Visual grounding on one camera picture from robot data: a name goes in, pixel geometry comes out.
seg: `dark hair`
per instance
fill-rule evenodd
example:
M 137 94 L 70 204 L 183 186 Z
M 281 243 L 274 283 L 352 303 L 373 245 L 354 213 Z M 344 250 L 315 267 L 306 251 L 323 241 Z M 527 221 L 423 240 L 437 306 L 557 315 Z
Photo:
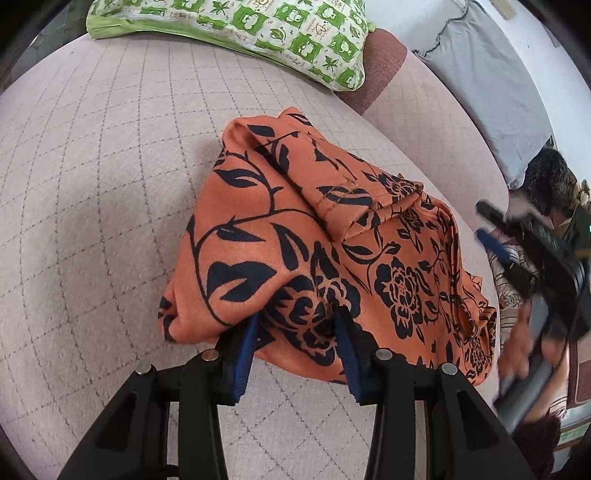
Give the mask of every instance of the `dark hair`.
M 552 207 L 568 218 L 573 215 L 573 178 L 558 150 L 548 147 L 540 150 L 527 167 L 522 188 L 542 215 L 549 215 Z

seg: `pink upholstery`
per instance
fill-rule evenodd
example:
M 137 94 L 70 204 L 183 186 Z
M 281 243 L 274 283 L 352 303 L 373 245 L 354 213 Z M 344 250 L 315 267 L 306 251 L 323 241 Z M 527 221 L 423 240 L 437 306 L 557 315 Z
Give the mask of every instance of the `pink upholstery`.
M 411 52 L 363 117 L 437 186 L 476 229 L 474 205 L 487 199 L 506 211 L 508 190 L 491 151 L 454 96 Z

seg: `sofa armrest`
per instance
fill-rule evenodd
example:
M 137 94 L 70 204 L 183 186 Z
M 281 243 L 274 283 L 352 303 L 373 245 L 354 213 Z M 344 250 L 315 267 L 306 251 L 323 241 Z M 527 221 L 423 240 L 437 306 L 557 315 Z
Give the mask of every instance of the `sofa armrest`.
M 441 81 L 392 34 L 366 41 L 365 84 L 339 97 L 391 140 L 473 230 L 485 199 L 506 211 L 508 189 L 480 132 Z

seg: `black device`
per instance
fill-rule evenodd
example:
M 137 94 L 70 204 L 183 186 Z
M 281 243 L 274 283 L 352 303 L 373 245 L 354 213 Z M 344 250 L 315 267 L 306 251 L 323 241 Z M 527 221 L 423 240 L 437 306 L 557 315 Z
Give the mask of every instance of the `black device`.
M 591 238 L 591 216 L 578 208 L 571 220 L 570 233 L 561 239 L 532 213 L 505 221 L 502 213 L 486 202 L 479 202 L 476 209 L 506 236 L 515 238 L 538 271 L 533 276 L 512 262 L 496 239 L 485 231 L 477 231 L 479 240 L 497 254 L 505 278 L 521 297 L 532 300 L 530 329 L 535 346 L 530 355 L 529 374 L 523 380 L 503 380 L 495 401 L 500 421 L 512 433 L 553 373 L 552 365 L 541 354 L 542 337 L 562 338 L 566 349 L 568 342 L 577 342 L 591 329 L 590 263 L 588 256 L 580 258 L 581 245 L 587 245 Z
M 414 478 L 416 400 L 426 406 L 429 479 L 468 480 L 476 470 L 483 480 L 534 479 L 509 433 L 552 374 L 539 351 L 542 335 L 552 331 L 574 341 L 591 327 L 589 262 L 581 262 L 575 248 L 588 244 L 591 235 L 584 233 L 590 219 L 586 212 L 577 213 L 568 244 L 533 215 L 506 222 L 487 203 L 480 202 L 477 210 L 513 236 L 538 268 L 536 279 L 511 263 L 493 237 L 477 233 L 500 255 L 507 279 L 533 299 L 530 323 L 537 345 L 530 374 L 501 385 L 497 418 L 455 365 L 437 370 L 410 365 L 404 356 L 379 348 L 347 308 L 334 305 L 337 353 L 349 391 L 360 405 L 377 405 L 366 480 Z M 253 316 L 183 366 L 163 371 L 138 367 L 80 442 L 59 480 L 226 480 L 217 406 L 234 406 L 246 391 L 259 328 Z M 178 466 L 166 464 L 173 401 L 179 402 Z
M 59 480 L 228 479 L 217 406 L 233 406 L 245 392 L 258 328 L 256 316 L 245 320 L 226 331 L 215 349 L 180 367 L 138 367 Z M 468 480 L 478 469 L 483 480 L 534 480 L 509 434 L 455 365 L 409 365 L 402 355 L 380 349 L 345 307 L 336 309 L 335 328 L 351 392 L 362 405 L 377 404 L 366 479 L 414 478 L 414 402 L 423 400 L 432 454 L 428 478 Z M 173 401 L 179 402 L 178 466 L 166 464 Z

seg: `orange floral fabric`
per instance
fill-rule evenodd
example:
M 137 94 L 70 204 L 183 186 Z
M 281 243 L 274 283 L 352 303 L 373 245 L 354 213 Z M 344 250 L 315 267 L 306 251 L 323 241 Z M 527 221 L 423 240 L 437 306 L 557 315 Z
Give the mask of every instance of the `orange floral fabric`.
M 295 108 L 238 118 L 182 237 L 158 312 L 168 341 L 214 339 L 261 312 L 257 356 L 344 381 L 333 306 L 408 362 L 492 366 L 496 311 L 462 269 L 449 208 L 332 145 Z

